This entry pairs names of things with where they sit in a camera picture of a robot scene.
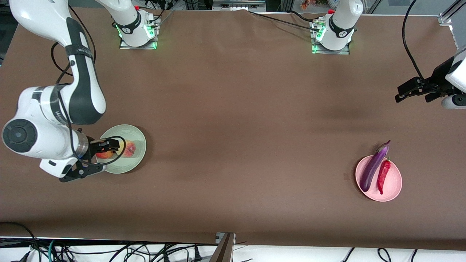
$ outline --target brown tabletop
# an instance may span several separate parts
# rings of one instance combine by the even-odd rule
[[[350,55],[316,55],[308,30],[245,11],[176,11],[157,50],[119,50],[105,9],[77,11],[107,100],[83,131],[135,125],[146,156],[131,173],[61,183],[2,145],[2,221],[46,237],[213,242],[236,232],[250,244],[466,249],[466,111],[395,103],[416,75],[403,17],[363,16]],[[410,18],[406,36],[426,77],[455,52],[435,17]],[[51,45],[18,28],[0,68],[1,125],[24,88],[58,77]],[[359,192],[354,169],[389,139],[403,189],[379,203]]]

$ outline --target white floor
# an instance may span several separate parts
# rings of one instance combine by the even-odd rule
[[[75,246],[70,250],[75,252],[102,252],[118,250],[123,245],[117,246]],[[149,251],[157,252],[163,245],[149,245]],[[252,262],[341,262],[345,259],[349,248],[322,248],[322,247],[285,247],[285,246],[245,246],[236,245],[233,253],[233,262],[244,262],[253,259]],[[189,248],[190,261],[194,259],[194,249]],[[199,247],[200,255],[207,258],[212,255],[215,246]],[[413,249],[387,249],[393,262],[410,262]],[[12,262],[20,260],[29,248],[1,248],[0,262]],[[75,255],[76,262],[109,262],[114,253],[102,255]],[[122,262],[126,252],[120,253],[113,262]],[[170,262],[185,262],[187,251],[179,251],[169,256]],[[38,262],[37,251],[33,251],[27,262]],[[443,251],[443,250],[419,250],[414,262],[464,262],[466,251]],[[144,262],[144,258],[133,255],[128,262]],[[377,255],[376,248],[356,248],[351,254],[348,262],[383,262]]]

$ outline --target eggplant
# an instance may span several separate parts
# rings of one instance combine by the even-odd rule
[[[359,181],[359,186],[363,192],[367,192],[369,190],[370,184],[372,182],[372,178],[376,173],[377,168],[382,163],[384,157],[387,155],[388,150],[390,149],[390,140],[387,143],[381,145],[375,154],[370,158],[369,163],[367,164],[366,168],[364,169],[363,175],[361,176],[361,180]]]

